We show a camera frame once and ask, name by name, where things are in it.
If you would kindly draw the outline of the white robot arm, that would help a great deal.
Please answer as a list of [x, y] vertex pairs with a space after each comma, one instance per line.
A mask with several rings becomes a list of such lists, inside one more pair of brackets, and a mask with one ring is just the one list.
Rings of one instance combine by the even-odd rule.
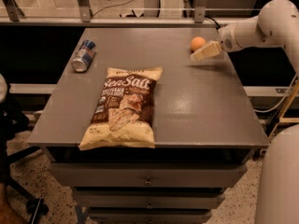
[[[218, 39], [197, 49], [200, 61], [244, 48], [280, 47], [299, 74], [299, 13], [289, 0], [272, 0], [250, 19], [220, 28]], [[263, 160], [254, 224], [299, 224], [299, 125], [280, 132]]]

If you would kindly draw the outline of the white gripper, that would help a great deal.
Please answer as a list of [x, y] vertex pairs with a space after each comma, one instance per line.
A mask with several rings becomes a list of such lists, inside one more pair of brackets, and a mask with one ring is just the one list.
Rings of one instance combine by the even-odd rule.
[[236, 40], [236, 23], [228, 24], [218, 30], [218, 41], [208, 41], [203, 47], [197, 49], [191, 56], [192, 61], [201, 61], [206, 58], [217, 56], [221, 49], [226, 52], [240, 51], [242, 48]]

